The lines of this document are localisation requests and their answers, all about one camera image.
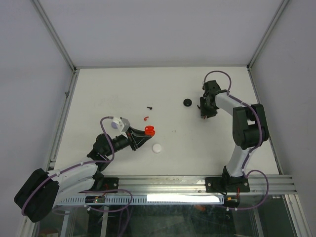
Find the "red earbud charging case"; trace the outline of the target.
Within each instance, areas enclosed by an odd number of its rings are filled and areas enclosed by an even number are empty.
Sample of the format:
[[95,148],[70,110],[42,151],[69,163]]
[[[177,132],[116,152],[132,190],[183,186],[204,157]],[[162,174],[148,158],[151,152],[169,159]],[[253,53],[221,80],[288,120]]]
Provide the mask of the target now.
[[153,137],[156,133],[154,126],[151,126],[151,125],[146,126],[144,129],[144,132],[146,136],[151,136],[151,137]]

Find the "white earbud charging case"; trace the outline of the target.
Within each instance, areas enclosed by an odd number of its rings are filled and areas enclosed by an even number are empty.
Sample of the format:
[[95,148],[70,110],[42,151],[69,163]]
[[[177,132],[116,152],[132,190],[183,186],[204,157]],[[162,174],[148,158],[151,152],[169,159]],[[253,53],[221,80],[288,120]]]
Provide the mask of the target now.
[[159,154],[162,151],[162,145],[161,144],[153,144],[152,150],[155,154]]

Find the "black earbud charging case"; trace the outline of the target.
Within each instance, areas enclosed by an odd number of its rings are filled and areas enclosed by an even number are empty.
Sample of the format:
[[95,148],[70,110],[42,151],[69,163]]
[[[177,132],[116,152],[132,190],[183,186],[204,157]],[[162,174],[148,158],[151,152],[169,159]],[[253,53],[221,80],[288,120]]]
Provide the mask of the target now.
[[184,105],[185,107],[190,107],[190,106],[192,105],[192,100],[189,99],[189,98],[184,99],[183,105]]

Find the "purple earbud charging case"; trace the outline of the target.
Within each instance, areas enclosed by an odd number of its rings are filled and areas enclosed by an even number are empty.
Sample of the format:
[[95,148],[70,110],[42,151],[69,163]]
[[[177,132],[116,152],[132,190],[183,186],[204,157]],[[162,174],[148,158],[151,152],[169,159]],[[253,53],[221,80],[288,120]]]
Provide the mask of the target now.
[[118,120],[112,120],[111,126],[113,129],[118,129],[120,127],[120,122]]

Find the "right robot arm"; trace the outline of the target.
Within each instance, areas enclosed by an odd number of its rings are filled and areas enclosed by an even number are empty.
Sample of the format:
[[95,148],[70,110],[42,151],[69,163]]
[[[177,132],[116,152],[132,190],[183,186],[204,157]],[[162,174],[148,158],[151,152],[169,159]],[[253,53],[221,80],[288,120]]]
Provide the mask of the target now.
[[238,186],[238,181],[246,177],[245,170],[252,153],[269,138],[265,110],[262,104],[249,105],[232,96],[215,80],[205,82],[202,89],[199,106],[202,119],[216,116],[219,109],[232,116],[235,148],[221,178],[221,187],[232,191]]

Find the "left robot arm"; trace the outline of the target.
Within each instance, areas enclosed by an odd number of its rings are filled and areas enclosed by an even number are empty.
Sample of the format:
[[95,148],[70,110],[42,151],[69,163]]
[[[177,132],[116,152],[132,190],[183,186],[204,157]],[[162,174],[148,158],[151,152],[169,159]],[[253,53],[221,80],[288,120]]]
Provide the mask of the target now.
[[60,170],[35,170],[14,197],[14,202],[21,208],[23,216],[36,223],[59,202],[77,193],[115,193],[113,179],[105,178],[102,174],[112,161],[109,156],[127,147],[135,151],[154,135],[155,129],[151,125],[144,130],[130,127],[115,138],[99,134],[92,150],[82,161]]

